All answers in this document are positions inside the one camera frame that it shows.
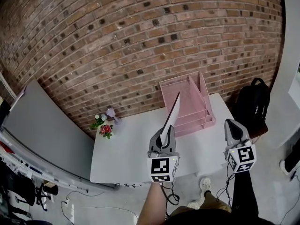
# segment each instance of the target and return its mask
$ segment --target brick wall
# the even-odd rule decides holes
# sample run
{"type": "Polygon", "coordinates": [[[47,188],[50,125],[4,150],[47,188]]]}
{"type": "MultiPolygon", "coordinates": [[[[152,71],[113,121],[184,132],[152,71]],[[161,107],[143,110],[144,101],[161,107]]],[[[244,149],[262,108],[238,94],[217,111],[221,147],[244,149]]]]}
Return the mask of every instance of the brick wall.
{"type": "Polygon", "coordinates": [[[200,70],[226,102],[280,63],[281,0],[1,0],[0,59],[13,90],[37,79],[84,131],[164,106],[159,81],[200,70]]]}

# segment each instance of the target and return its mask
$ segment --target sneaker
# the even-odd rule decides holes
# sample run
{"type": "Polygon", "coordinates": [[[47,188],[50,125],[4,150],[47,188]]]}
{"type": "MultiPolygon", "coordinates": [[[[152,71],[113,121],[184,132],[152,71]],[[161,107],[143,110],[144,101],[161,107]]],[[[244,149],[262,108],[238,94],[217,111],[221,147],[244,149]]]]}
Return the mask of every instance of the sneaker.
{"type": "Polygon", "coordinates": [[[285,161],[284,160],[281,160],[280,163],[279,163],[279,167],[281,169],[281,171],[283,171],[283,173],[285,175],[289,175],[290,173],[285,169],[285,161]]]}
{"type": "Polygon", "coordinates": [[[199,187],[201,189],[200,198],[204,201],[204,193],[209,190],[211,191],[211,180],[208,177],[202,178],[199,182],[199,187]]]}
{"type": "Polygon", "coordinates": [[[198,210],[200,208],[199,203],[197,201],[191,201],[188,205],[188,208],[192,208],[198,210]]]}

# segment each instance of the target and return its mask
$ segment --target pink flower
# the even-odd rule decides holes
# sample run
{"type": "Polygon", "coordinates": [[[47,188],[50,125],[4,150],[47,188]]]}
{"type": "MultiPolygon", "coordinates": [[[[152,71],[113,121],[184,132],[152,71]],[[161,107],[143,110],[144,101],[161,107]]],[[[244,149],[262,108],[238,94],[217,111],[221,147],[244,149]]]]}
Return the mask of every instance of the pink flower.
{"type": "Polygon", "coordinates": [[[109,125],[105,125],[105,126],[103,127],[103,130],[104,130],[106,133],[111,133],[111,132],[112,132],[112,129],[111,129],[111,127],[110,127],[109,125]]]}
{"type": "Polygon", "coordinates": [[[100,133],[101,133],[102,135],[104,135],[104,133],[105,133],[104,129],[100,128],[100,133]]]}

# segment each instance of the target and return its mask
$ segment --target white table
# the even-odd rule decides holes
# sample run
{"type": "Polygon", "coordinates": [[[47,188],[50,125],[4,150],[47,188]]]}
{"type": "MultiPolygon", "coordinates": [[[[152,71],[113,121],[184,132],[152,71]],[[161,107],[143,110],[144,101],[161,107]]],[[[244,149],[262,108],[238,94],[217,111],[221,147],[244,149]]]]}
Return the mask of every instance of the white table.
{"type": "MultiPolygon", "coordinates": [[[[221,96],[210,95],[216,124],[176,138],[180,154],[177,177],[191,173],[211,173],[222,167],[225,157],[224,122],[233,119],[221,96]]],[[[90,181],[97,183],[147,182],[147,151],[150,138],[163,127],[165,108],[123,118],[120,126],[114,126],[114,136],[103,138],[97,131],[90,181]]]]}

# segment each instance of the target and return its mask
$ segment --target white wall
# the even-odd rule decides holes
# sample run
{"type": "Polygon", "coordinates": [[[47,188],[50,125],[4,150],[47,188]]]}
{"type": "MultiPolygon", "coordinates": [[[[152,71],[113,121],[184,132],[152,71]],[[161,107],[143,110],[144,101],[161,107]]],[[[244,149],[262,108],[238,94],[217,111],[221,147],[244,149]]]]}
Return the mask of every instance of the white wall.
{"type": "Polygon", "coordinates": [[[300,86],[294,82],[300,62],[300,0],[285,0],[285,13],[285,44],[266,116],[269,131],[260,139],[275,148],[300,127],[300,107],[295,103],[300,101],[300,86]]]}

